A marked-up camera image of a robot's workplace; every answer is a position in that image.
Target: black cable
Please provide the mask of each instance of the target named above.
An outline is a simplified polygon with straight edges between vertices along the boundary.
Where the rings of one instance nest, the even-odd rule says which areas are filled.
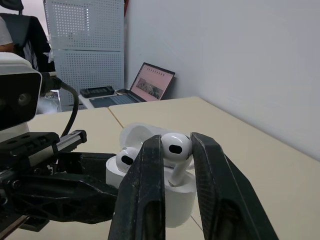
[[[58,78],[56,75],[56,72],[42,72],[42,85],[41,85],[41,91],[40,95],[45,96],[46,93],[50,92],[51,90],[59,90],[64,89],[68,92],[70,92],[73,96],[73,109],[70,116],[70,119],[65,126],[65,129],[61,135],[61,137],[64,137],[68,135],[72,125],[75,122],[78,109],[79,109],[79,97],[76,90],[74,90],[71,86],[64,83],[60,78]]]
[[[68,135],[72,125],[75,122],[75,119],[76,119],[76,116],[78,113],[78,108],[79,108],[79,96],[78,96],[78,93],[76,90],[74,90],[71,86],[64,83],[63,81],[61,82],[61,88],[70,92],[73,96],[73,109],[72,109],[71,117],[70,117],[69,122],[65,126],[65,129],[61,135],[61,137],[64,137],[64,136]]]

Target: person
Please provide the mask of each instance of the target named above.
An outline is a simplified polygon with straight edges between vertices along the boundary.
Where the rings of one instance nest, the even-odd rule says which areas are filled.
[[[15,52],[14,43],[5,20],[0,16],[0,52]]]

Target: airpods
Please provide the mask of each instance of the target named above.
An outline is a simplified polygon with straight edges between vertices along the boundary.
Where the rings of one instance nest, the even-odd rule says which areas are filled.
[[[138,154],[138,149],[130,146],[124,147],[115,157],[115,164],[119,171],[127,173]]]
[[[186,170],[192,160],[192,141],[181,133],[167,133],[161,138],[164,157],[175,163],[169,183],[173,187],[179,186],[186,174]]]

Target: black chair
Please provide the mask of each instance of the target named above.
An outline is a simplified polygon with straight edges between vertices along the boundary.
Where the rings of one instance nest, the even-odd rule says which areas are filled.
[[[30,42],[34,51],[39,72],[54,72],[55,64],[48,63],[48,57],[44,53],[51,50],[48,39],[39,20],[35,16],[24,16],[24,6],[21,0],[0,0],[0,6],[19,11],[19,14],[0,13],[11,35],[15,52],[25,58],[24,48]]]

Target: laptop screen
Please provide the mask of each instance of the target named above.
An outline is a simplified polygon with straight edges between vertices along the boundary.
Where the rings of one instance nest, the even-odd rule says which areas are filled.
[[[144,63],[130,91],[145,101],[160,100],[175,73]]]

